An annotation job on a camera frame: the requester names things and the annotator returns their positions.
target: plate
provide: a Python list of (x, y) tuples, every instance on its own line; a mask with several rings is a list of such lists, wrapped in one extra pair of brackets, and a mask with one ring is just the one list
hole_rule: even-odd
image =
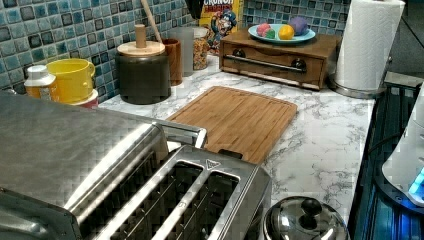
[(275, 30), (275, 39), (264, 38), (264, 37), (259, 36), (256, 33), (256, 29), (258, 28), (259, 25), (255, 25), (255, 26), (250, 27), (248, 32), (249, 32), (250, 36), (252, 36), (252, 37), (255, 37), (255, 38), (260, 39), (260, 40), (265, 41), (265, 42), (271, 42), (271, 43), (277, 43), (277, 44), (299, 43), (299, 42), (304, 42), (304, 41), (307, 41), (307, 40), (315, 37), (315, 32), (312, 31), (311, 29), (308, 29), (308, 32), (306, 32), (305, 34), (303, 34), (301, 36), (294, 36), (290, 40), (280, 40), (280, 38), (278, 37), (278, 31), (284, 25), (286, 25), (286, 24), (270, 24), (271, 28)]

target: white marble countertop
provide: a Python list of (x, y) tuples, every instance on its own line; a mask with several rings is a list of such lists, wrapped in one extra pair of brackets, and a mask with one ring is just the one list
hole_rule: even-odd
[(273, 180), (271, 204), (289, 196), (314, 197), (335, 208), (347, 222), (374, 100), (221, 72), (218, 58), (208, 56), (208, 68), (185, 77), (163, 102), (132, 105), (115, 96), (99, 107), (166, 119), (212, 86), (251, 91), (298, 106), (295, 118), (263, 163)]

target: bamboo cutting board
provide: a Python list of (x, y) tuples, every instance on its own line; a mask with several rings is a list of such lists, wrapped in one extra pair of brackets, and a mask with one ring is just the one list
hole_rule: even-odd
[(207, 130), (205, 148), (243, 154), (260, 164), (296, 114), (293, 103), (268, 96), (212, 87), (168, 118)]

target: wooden canister lid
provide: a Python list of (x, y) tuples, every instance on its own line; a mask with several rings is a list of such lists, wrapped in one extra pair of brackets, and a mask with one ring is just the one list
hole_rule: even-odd
[(119, 53), (129, 57), (151, 57), (165, 52), (165, 45), (162, 43), (146, 41), (144, 25), (135, 25), (135, 33), (136, 41), (118, 46)]

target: blue light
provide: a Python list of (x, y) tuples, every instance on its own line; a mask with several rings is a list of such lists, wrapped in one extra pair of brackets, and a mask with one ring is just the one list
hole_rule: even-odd
[(424, 168), (421, 169), (421, 173), (418, 174), (418, 176), (415, 178), (414, 183), (409, 188), (409, 193), (414, 194), (418, 191), (421, 184), (424, 182), (424, 173), (423, 172), (424, 172)]
[(418, 174), (417, 178), (415, 178), (415, 183), (417, 184), (421, 184), (424, 181), (424, 175), (423, 174)]
[(409, 188), (409, 193), (414, 194), (417, 192), (418, 188), (420, 188), (420, 184), (413, 183)]

